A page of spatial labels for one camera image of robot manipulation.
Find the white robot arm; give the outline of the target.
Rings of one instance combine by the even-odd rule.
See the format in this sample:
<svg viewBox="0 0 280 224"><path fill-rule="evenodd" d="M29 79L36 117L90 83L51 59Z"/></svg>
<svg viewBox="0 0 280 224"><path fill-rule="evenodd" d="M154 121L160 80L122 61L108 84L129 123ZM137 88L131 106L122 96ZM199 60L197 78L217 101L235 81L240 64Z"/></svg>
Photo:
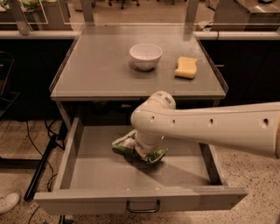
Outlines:
<svg viewBox="0 0 280 224"><path fill-rule="evenodd" d="M270 158L280 152L280 103L177 109L173 97L158 91L131 115L136 140L147 152L163 137L246 151Z"/></svg>

